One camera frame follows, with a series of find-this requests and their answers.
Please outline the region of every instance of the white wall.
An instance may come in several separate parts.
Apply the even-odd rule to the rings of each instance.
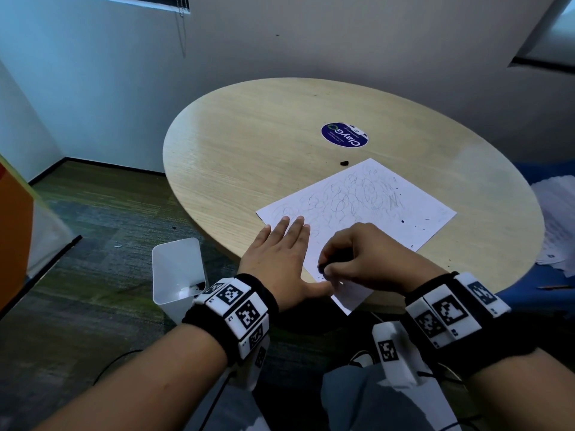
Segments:
[[[26,181],[64,157],[1,61],[0,155]]]
[[[418,101],[513,160],[575,157],[575,78],[507,65],[552,0],[0,0],[0,59],[67,156],[162,170],[170,122],[238,81],[305,76]]]

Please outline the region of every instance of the right hand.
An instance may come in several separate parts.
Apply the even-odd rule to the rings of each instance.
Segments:
[[[406,294],[446,274],[432,261],[411,251],[373,224],[353,224],[338,231],[321,250],[318,264],[338,249],[353,248],[351,261],[330,263],[324,276],[331,282],[350,280],[375,290]]]

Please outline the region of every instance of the round wooden table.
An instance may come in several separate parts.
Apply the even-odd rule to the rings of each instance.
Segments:
[[[321,128],[347,123],[369,142],[345,148]],[[396,95],[318,79],[234,84],[191,103],[163,149],[166,176],[192,222],[239,260],[263,223],[256,210],[371,157],[457,212],[419,251],[470,271],[493,292],[533,265],[543,216],[519,171],[463,125]],[[304,270],[302,275],[312,281]],[[375,293],[371,309],[403,300]]]

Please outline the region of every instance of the forearm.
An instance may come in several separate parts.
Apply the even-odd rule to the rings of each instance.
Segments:
[[[226,364],[226,353],[212,336],[180,325],[37,431],[181,429]]]
[[[471,396],[494,429],[573,430],[575,374],[541,349],[473,375]]]

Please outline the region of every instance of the white trash bin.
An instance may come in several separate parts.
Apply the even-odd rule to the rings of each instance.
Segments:
[[[194,298],[208,283],[199,241],[195,237],[157,245],[152,250],[152,298],[176,324],[181,324]]]

